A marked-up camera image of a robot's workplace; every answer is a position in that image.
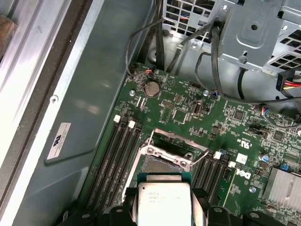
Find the heatsink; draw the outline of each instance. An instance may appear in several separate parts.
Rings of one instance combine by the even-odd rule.
[[[263,198],[301,211],[301,177],[273,168]]]

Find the metal bracket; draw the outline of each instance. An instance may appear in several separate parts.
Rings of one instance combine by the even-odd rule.
[[[222,31],[220,58],[258,71],[271,58],[283,21],[277,17],[283,0],[245,0],[228,13]]]

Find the black cable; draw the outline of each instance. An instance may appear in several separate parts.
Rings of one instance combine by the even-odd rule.
[[[158,20],[161,18],[162,10],[162,0],[157,0],[157,9],[155,19]],[[162,22],[156,25],[155,28],[155,37],[156,37],[156,67],[159,70],[165,70],[165,53],[164,53],[164,42],[163,42],[163,29]]]
[[[149,29],[150,27],[155,26],[156,24],[159,24],[159,23],[161,23],[161,22],[163,22],[163,21],[164,21],[164,18],[161,18],[161,19],[159,19],[159,20],[157,20],[157,21],[154,21],[154,22],[152,22],[151,24],[146,25],[145,27],[143,27],[143,28],[139,29],[138,31],[134,32],[134,33],[130,36],[130,38],[129,38],[129,40],[128,40],[128,43],[127,43],[127,50],[126,50],[126,69],[127,69],[127,73],[128,73],[132,78],[135,77],[135,76],[142,75],[142,74],[144,73],[144,72],[142,72],[142,73],[140,73],[140,74],[133,75],[133,74],[131,73],[130,69],[129,69],[128,55],[129,55],[130,46],[131,46],[131,43],[132,43],[132,40],[133,40],[134,36],[137,35],[139,32],[143,32],[144,30]]]
[[[237,90],[238,90],[240,99],[244,100],[245,95],[243,93],[243,77],[246,72],[246,69],[240,68],[239,70],[240,71],[239,71],[238,80],[237,80]]]
[[[195,39],[197,38],[198,36],[210,31],[211,29],[211,24],[207,24],[206,26],[202,27],[200,30],[198,30],[197,32],[193,33],[191,36],[188,36],[186,39],[184,39],[180,45],[184,46],[187,42],[189,42],[191,39]],[[169,64],[166,72],[167,73],[170,73],[173,68],[174,68],[174,65],[175,63],[177,63],[178,59],[179,59],[179,56],[181,54],[181,50],[179,48],[177,48],[175,54],[174,54],[174,58],[173,60],[171,61],[171,63]]]
[[[249,104],[249,105],[274,105],[274,104],[284,104],[293,101],[301,101],[301,97],[292,97],[292,98],[286,98],[281,100],[250,101],[250,100],[241,100],[224,94],[222,90],[219,72],[218,72],[218,46],[219,46],[219,29],[217,27],[213,27],[212,42],[211,42],[212,75],[221,98],[224,98],[225,100],[231,102],[236,102],[239,104]]]
[[[294,125],[294,126],[278,126],[276,123],[270,121],[266,115],[263,115],[263,118],[265,119],[265,121],[268,124],[270,124],[270,125],[272,125],[276,128],[279,128],[279,129],[294,129],[294,128],[297,128],[297,127],[301,126],[301,124],[297,124],[297,125]]]
[[[202,53],[199,55],[198,61],[197,61],[197,64],[196,64],[196,67],[195,67],[195,69],[194,69],[194,74],[195,74],[195,76],[196,76],[196,79],[197,79],[198,83],[201,85],[201,87],[203,87],[204,89],[210,91],[211,93],[214,93],[214,89],[210,89],[210,88],[208,88],[206,85],[204,85],[204,84],[202,83],[202,81],[201,81],[201,79],[200,79],[200,76],[199,76],[199,74],[198,74],[198,67],[199,67],[199,65],[201,64],[202,58],[203,58],[204,55],[205,55],[205,56],[211,56],[209,53],[206,53],[206,52],[202,52]]]

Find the screw hole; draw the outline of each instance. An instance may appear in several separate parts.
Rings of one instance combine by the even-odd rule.
[[[252,29],[253,31],[256,31],[256,30],[258,29],[258,27],[257,27],[257,25],[253,24],[253,25],[251,26],[251,29]]]

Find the screw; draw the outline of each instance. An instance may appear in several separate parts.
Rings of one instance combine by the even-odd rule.
[[[209,91],[208,91],[208,90],[204,90],[204,91],[203,91],[203,95],[204,95],[205,97],[209,96]]]
[[[83,216],[81,216],[81,218],[89,218],[89,217],[90,217],[90,214],[88,214],[88,213],[86,213]]]
[[[256,190],[257,190],[256,187],[253,187],[253,186],[249,188],[249,191],[250,191],[251,193],[255,193]]]
[[[56,103],[58,101],[58,96],[57,95],[53,95],[51,98],[50,98],[50,102],[51,103]]]
[[[135,94],[136,94],[136,91],[132,89],[132,90],[130,91],[130,96],[133,97],[133,96],[135,96]]]
[[[169,31],[168,30],[163,30],[162,34],[164,37],[167,37],[169,35]]]
[[[214,210],[215,212],[218,212],[218,213],[221,213],[221,212],[222,212],[222,209],[221,209],[221,208],[218,208],[218,207],[215,207],[213,210]]]
[[[259,215],[257,213],[250,213],[249,216],[252,218],[259,218]]]

